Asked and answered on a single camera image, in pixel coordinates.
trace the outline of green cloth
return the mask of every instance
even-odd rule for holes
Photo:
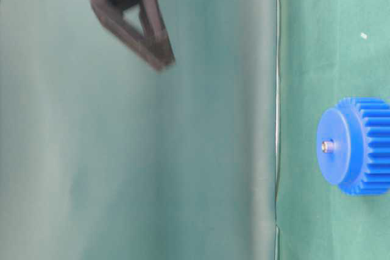
[[[389,195],[348,197],[328,184],[315,143],[321,114],[341,98],[389,98],[390,2],[280,1],[280,259],[388,259]]]
[[[276,1],[160,4],[157,74],[88,0],[1,0],[0,259],[273,259]]]

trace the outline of gear teeth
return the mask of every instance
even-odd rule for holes
[[[368,137],[390,138],[390,127],[369,127],[367,130]]]
[[[368,146],[372,149],[390,148],[390,137],[372,137],[369,139]]]
[[[390,109],[381,100],[368,104],[359,102],[360,115],[367,130],[369,147],[367,170],[359,194],[383,194],[390,188]]]
[[[345,98],[339,107],[356,108],[365,128],[367,164],[353,185],[339,185],[349,195],[379,195],[390,188],[390,106],[381,99]]]
[[[363,118],[390,118],[389,109],[360,109]]]

